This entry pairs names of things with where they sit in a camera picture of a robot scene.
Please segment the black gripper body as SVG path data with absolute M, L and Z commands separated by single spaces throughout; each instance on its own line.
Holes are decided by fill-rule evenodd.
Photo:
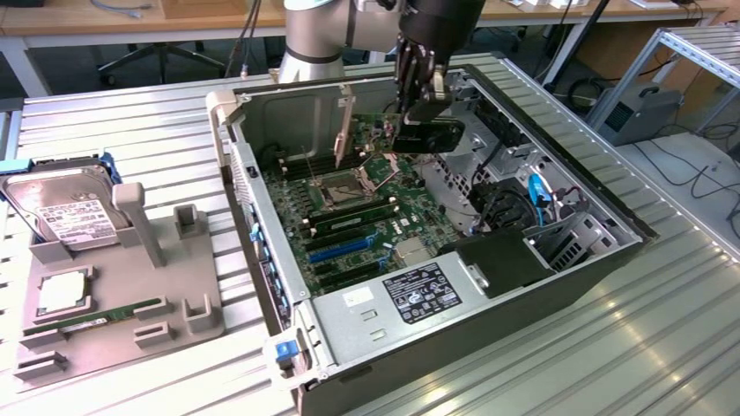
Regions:
M 463 47 L 482 12 L 483 0 L 410 0 L 405 2 L 398 29 L 402 38 L 447 63 Z

